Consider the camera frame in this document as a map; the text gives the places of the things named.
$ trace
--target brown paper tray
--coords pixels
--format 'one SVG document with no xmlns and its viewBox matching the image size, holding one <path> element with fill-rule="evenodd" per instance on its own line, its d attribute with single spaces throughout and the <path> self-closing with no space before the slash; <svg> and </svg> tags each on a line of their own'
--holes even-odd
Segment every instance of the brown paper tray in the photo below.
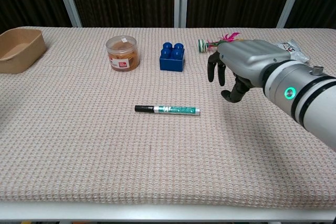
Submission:
<svg viewBox="0 0 336 224">
<path fill-rule="evenodd" d="M 21 73 L 29 68 L 47 47 L 42 31 L 15 28 L 0 35 L 0 73 Z"/>
</svg>

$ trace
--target green led ring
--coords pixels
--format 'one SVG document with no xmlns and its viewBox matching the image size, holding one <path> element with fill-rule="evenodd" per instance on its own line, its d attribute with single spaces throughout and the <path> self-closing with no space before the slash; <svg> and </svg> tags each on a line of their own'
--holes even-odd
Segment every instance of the green led ring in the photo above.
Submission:
<svg viewBox="0 0 336 224">
<path fill-rule="evenodd" d="M 288 87 L 288 88 L 285 90 L 284 95 L 285 95 L 285 98 L 286 98 L 287 100 L 291 100 L 291 99 L 293 99 L 293 98 L 295 97 L 295 95 L 296 95 L 296 89 L 293 88 L 293 87 Z"/>
</svg>

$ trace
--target plastic bag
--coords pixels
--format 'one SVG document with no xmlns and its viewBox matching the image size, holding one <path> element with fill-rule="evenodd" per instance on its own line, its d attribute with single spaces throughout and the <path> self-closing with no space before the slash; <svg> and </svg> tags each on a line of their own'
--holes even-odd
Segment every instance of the plastic bag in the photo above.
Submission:
<svg viewBox="0 0 336 224">
<path fill-rule="evenodd" d="M 288 42 L 276 43 L 275 45 L 283 50 L 290 52 L 291 60 L 298 60 L 303 63 L 309 60 L 309 58 L 306 55 L 304 55 L 303 52 L 301 52 L 298 44 L 292 39 Z"/>
</svg>

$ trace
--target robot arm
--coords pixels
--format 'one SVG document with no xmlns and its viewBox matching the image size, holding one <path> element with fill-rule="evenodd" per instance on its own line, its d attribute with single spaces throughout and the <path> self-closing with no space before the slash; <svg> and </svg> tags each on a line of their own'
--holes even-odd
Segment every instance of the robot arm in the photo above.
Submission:
<svg viewBox="0 0 336 224">
<path fill-rule="evenodd" d="M 228 67 L 236 77 L 225 100 L 239 102 L 251 88 L 263 88 L 265 96 L 307 131 L 336 151 L 336 78 L 295 60 L 290 53 L 263 40 L 222 43 L 208 60 L 208 79 L 225 84 Z"/>
</svg>

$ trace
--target jar lid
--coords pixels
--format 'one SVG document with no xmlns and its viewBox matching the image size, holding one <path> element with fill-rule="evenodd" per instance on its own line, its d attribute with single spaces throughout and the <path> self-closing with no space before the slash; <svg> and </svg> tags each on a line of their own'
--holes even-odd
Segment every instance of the jar lid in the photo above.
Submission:
<svg viewBox="0 0 336 224">
<path fill-rule="evenodd" d="M 110 38 L 106 42 L 107 52 L 115 55 L 124 55 L 133 52 L 136 48 L 136 39 L 127 35 Z"/>
</svg>

